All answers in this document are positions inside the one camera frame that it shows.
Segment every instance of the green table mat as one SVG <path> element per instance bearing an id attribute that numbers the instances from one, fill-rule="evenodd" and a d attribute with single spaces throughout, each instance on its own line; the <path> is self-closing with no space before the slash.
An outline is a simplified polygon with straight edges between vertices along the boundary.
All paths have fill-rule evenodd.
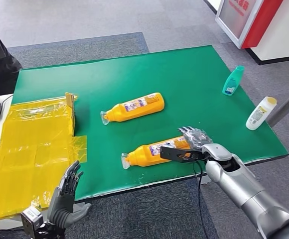
<path id="1" fill-rule="evenodd" d="M 222 94 L 229 74 L 212 46 L 25 69 L 13 103 L 79 96 L 75 134 L 87 135 L 88 161 L 82 164 L 76 200 L 194 174 L 191 164 L 128 170 L 121 164 L 123 152 L 179 136 L 181 126 L 203 129 L 245 163 L 287 154 L 265 122 L 255 131 L 245 126 L 254 105 L 241 87 L 233 96 Z M 100 118 L 101 111 L 154 92 L 164 97 L 164 110 L 106 126 Z"/>

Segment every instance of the orange bottle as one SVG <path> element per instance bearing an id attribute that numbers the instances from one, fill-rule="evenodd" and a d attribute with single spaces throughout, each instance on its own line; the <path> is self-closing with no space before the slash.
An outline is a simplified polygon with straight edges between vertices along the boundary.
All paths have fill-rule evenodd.
<path id="1" fill-rule="evenodd" d="M 160 93 L 152 93 L 138 99 L 115 105 L 107 112 L 101 111 L 104 125 L 110 121 L 126 121 L 161 111 L 164 108 L 164 100 Z"/>
<path id="2" fill-rule="evenodd" d="M 147 167 L 160 163 L 169 162 L 167 159 L 160 157 L 160 148 L 161 146 L 171 148 L 184 148 L 189 149 L 190 146 L 185 141 L 185 137 L 180 136 L 176 138 L 168 139 L 165 141 L 142 145 L 131 153 L 121 154 L 121 162 L 124 169 L 130 166 Z"/>

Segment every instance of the bottle cap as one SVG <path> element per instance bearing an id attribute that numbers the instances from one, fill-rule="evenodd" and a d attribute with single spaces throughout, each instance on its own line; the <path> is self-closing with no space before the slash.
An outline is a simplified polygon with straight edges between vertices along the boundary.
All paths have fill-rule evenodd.
<path id="1" fill-rule="evenodd" d="M 104 125 L 107 125 L 109 123 L 106 112 L 101 111 L 100 112 L 100 116 L 101 117 L 102 123 L 104 123 Z"/>
<path id="2" fill-rule="evenodd" d="M 130 167 L 130 163 L 128 160 L 128 154 L 127 153 L 122 153 L 121 154 L 121 162 L 123 163 L 123 167 L 124 169 L 128 169 Z"/>
<path id="3" fill-rule="evenodd" d="M 237 70 L 237 71 L 244 71 L 244 70 L 244 66 L 238 65 L 238 66 L 235 67 L 235 69 Z"/>
<path id="4" fill-rule="evenodd" d="M 278 101 L 275 99 L 275 98 L 273 98 L 273 97 L 267 97 L 267 100 L 269 104 L 271 105 L 276 105 L 278 103 Z"/>

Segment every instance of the white bottle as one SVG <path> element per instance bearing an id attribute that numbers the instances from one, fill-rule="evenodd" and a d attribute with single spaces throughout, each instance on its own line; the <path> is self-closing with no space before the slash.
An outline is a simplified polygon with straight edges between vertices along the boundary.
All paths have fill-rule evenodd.
<path id="1" fill-rule="evenodd" d="M 277 102 L 273 97 L 265 97 L 247 119 L 247 128 L 250 130 L 257 129 L 276 106 Z"/>

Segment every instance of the yellow plastic bag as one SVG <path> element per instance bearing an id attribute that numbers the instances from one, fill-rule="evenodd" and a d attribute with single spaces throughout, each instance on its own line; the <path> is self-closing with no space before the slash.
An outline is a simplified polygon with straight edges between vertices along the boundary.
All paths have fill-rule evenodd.
<path id="1" fill-rule="evenodd" d="M 73 129 L 72 94 L 11 105 L 0 140 L 0 219 L 48 207 L 67 168 L 86 162 L 86 136 Z"/>

